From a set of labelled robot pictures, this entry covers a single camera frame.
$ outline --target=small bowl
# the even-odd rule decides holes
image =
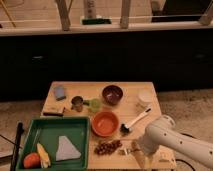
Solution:
[[[109,85],[102,91],[104,100],[110,105],[117,105],[123,97],[123,91],[116,85]]]
[[[93,131],[101,137],[112,136],[118,129],[118,117],[112,112],[99,112],[92,120]]]

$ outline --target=orange bowl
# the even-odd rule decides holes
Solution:
[[[112,112],[99,112],[92,120],[93,131],[101,137],[112,136],[118,129],[118,117]]]

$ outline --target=green tray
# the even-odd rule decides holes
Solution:
[[[90,121],[87,117],[48,118],[34,119],[25,145],[16,166],[16,171],[83,171],[88,165]],[[79,159],[57,161],[56,151],[58,149],[58,137],[65,135],[75,147],[81,152]],[[51,167],[48,169],[24,169],[23,159],[31,153],[36,152],[36,144],[41,143],[49,154]]]

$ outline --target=green object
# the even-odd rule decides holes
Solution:
[[[51,166],[48,171],[84,171],[88,165],[90,120],[88,117],[44,118],[31,122],[25,145],[19,157],[16,171],[43,171],[45,169],[24,169],[23,159],[37,152],[36,144],[41,143],[48,152]],[[59,136],[67,136],[73,145],[81,152],[79,159],[57,161]]]
[[[83,25],[95,25],[95,24],[112,24],[110,19],[95,18],[95,19],[83,19]]]
[[[89,110],[96,113],[101,108],[101,101],[99,99],[84,100],[84,104],[89,106]]]

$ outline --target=metal pole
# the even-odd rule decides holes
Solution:
[[[65,0],[55,0],[55,1],[57,3],[59,10],[62,30],[68,31],[70,29],[70,19],[66,1]]]
[[[212,19],[213,19],[213,1],[211,1],[208,9],[201,16],[199,22],[202,25],[208,26],[209,24],[211,24]]]
[[[122,0],[121,21],[120,27],[127,29],[129,27],[129,14],[130,14],[131,0]]]

